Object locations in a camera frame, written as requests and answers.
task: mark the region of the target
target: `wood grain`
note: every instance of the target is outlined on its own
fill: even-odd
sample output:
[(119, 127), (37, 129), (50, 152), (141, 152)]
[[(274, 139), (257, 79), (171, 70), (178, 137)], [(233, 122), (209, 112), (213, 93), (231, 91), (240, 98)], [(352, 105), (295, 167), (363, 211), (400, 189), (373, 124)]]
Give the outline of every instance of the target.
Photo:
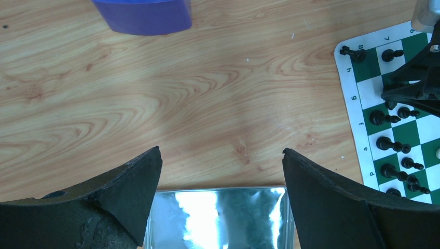
[(0, 0), (0, 201), (155, 145), (160, 189), (284, 184), (285, 147), (361, 182), (333, 50), (414, 4), (193, 0), (190, 30), (142, 37), (89, 0)]

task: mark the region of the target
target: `green square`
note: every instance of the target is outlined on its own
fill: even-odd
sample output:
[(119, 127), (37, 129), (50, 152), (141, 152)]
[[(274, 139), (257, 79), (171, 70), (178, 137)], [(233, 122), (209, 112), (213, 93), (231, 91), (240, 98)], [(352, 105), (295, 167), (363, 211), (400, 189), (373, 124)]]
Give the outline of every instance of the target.
[(408, 62), (416, 56), (424, 47), (428, 45), (426, 33), (420, 33), (411, 37), (402, 39), (402, 47), (405, 51), (405, 61)]
[[(425, 170), (421, 170), (421, 171), (417, 171), (411, 175), (414, 175), (415, 177), (417, 177), (417, 179), (420, 182), (420, 186), (422, 187), (426, 187), (429, 188), (428, 186), (428, 179), (426, 177), (426, 171)], [(417, 191), (417, 192), (412, 192), (411, 190), (408, 189), (407, 184), (404, 182), (403, 185), (405, 185), (405, 194), (406, 194), (406, 198), (411, 199), (414, 197), (417, 197), (419, 195), (424, 195), (424, 193)]]
[(440, 189), (431, 192), (432, 204), (440, 205)]
[(424, 110), (420, 110), (419, 108), (414, 108), (414, 110), (418, 110), (420, 112), (420, 116), (416, 117), (416, 119), (423, 118), (423, 117), (430, 115), (429, 113), (425, 112)]
[(380, 185), (382, 183), (386, 183), (389, 182), (391, 180), (394, 180), (395, 177), (392, 178), (386, 178), (382, 175), (382, 173), (380, 172), (380, 169), (382, 168), (382, 166), (386, 163), (389, 163), (391, 165), (394, 165), (396, 167), (396, 170), (400, 172), (400, 167), (399, 167), (399, 161), (397, 158), (397, 154), (392, 154), (390, 156), (381, 158), (379, 160), (376, 160), (373, 162), (374, 164), (374, 169), (376, 171), (376, 178), (377, 178), (377, 183)]
[(395, 84), (399, 84), (399, 85), (408, 85), (409, 82), (408, 81), (392, 81), (390, 80), (389, 76), (392, 74), (391, 73), (387, 73), (387, 74), (382, 74), (382, 83), (383, 83), (383, 88), (385, 89), (388, 86), (392, 86)]
[(440, 148), (440, 139), (432, 140), (430, 142), (422, 144), (423, 160), (425, 161), (425, 167), (429, 168), (440, 163), (435, 155)]
[(394, 141), (409, 144), (411, 148), (420, 145), (419, 130), (416, 121), (411, 121), (393, 128)]
[(361, 63), (355, 63), (351, 60), (353, 65), (354, 78), (357, 82), (371, 79), (380, 75), (379, 61), (377, 60), (376, 49), (368, 49), (367, 57)]
[(380, 105), (375, 105), (373, 107), (367, 108), (363, 110), (364, 120), (365, 120), (365, 128), (367, 129), (367, 134), (370, 136), (379, 131), (384, 131), (386, 129), (391, 128), (391, 124), (384, 122), (383, 124), (376, 126), (370, 121), (370, 115), (375, 110), (381, 110), (385, 115), (388, 115), (388, 108), (385, 106), (385, 103)]

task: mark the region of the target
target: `chess board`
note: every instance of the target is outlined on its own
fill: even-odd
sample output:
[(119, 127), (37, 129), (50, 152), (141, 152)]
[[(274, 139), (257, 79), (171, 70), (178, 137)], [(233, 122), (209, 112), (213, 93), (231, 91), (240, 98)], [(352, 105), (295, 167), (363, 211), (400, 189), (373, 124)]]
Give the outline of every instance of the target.
[[(419, 117), (409, 117), (398, 123), (376, 126), (369, 120), (374, 110), (396, 116), (400, 107), (406, 106), (414, 110), (413, 107), (403, 104), (398, 104), (394, 110), (388, 110), (380, 95), (383, 87), (390, 84), (389, 73), (413, 58), (430, 40), (431, 34), (416, 32), (411, 28), (410, 22), (406, 22), (343, 41), (335, 49), (335, 60), (364, 185), (382, 192), (395, 188), (408, 199), (440, 205), (440, 159), (435, 155), (440, 148), (440, 118), (419, 110)], [(339, 53), (342, 46), (348, 46), (351, 50), (365, 49), (366, 59), (361, 63), (354, 63), (348, 55)], [(387, 49), (403, 49), (404, 56), (384, 62), (381, 55)], [(381, 136), (389, 137), (393, 142), (410, 144), (411, 152), (403, 154), (392, 149), (378, 149), (376, 140)], [(414, 159), (425, 168), (404, 168), (401, 161), (405, 157)], [(383, 177), (380, 168), (385, 163), (396, 166), (398, 171), (415, 175), (421, 186), (431, 190), (431, 194), (412, 192), (396, 178)]]

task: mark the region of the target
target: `metal tray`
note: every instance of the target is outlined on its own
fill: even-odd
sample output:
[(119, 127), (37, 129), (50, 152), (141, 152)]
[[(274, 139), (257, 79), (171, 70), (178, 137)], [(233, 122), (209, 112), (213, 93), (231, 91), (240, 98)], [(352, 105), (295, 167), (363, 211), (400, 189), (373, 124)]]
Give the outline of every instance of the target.
[(285, 187), (157, 192), (147, 249), (292, 249), (294, 222)]

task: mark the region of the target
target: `black chess piece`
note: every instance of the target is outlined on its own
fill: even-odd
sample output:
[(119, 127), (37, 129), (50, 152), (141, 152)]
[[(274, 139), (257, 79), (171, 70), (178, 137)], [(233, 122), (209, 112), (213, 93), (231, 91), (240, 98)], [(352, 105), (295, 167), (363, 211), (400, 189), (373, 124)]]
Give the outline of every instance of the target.
[(406, 183), (420, 185), (420, 181), (415, 175), (408, 175), (408, 177), (406, 178)]
[(431, 193), (431, 191), (428, 188), (422, 187), (422, 186), (420, 186), (420, 184), (409, 183), (409, 184), (407, 184), (407, 187), (412, 192), (420, 191), (420, 192), (424, 193), (425, 195), (429, 195)]
[(406, 182), (409, 175), (405, 171), (397, 171), (392, 164), (386, 163), (380, 168), (380, 173), (386, 178), (396, 177), (401, 182)]
[(397, 123), (401, 121), (398, 116), (385, 115), (381, 110), (374, 110), (370, 114), (370, 122), (376, 126), (379, 126), (385, 122), (387, 123)]
[(350, 50), (347, 46), (343, 46), (339, 53), (343, 56), (349, 55), (355, 63), (363, 62), (367, 57), (367, 51), (365, 49), (354, 51)]
[(391, 139), (386, 136), (381, 136), (376, 141), (376, 146), (381, 150), (393, 149), (395, 152), (402, 152), (408, 154), (411, 151), (411, 146), (409, 144), (402, 144), (400, 142), (393, 143)]
[(400, 191), (395, 188), (388, 189), (387, 193), (389, 193), (390, 195), (393, 195), (393, 196), (402, 197), (402, 194), (400, 193)]
[(402, 159), (402, 166), (406, 169), (411, 169), (411, 168), (415, 168), (418, 170), (423, 170), (424, 166), (421, 163), (416, 163), (414, 162), (414, 160), (412, 160), (409, 157), (405, 157), (404, 159)]
[(397, 115), (400, 118), (418, 117), (420, 116), (420, 112), (418, 110), (410, 110), (407, 107), (401, 107), (397, 111)]
[(392, 50), (392, 49), (387, 49), (382, 53), (382, 60), (385, 62), (390, 62), (392, 60), (394, 60), (395, 57), (400, 57), (403, 56), (404, 52), (403, 50)]

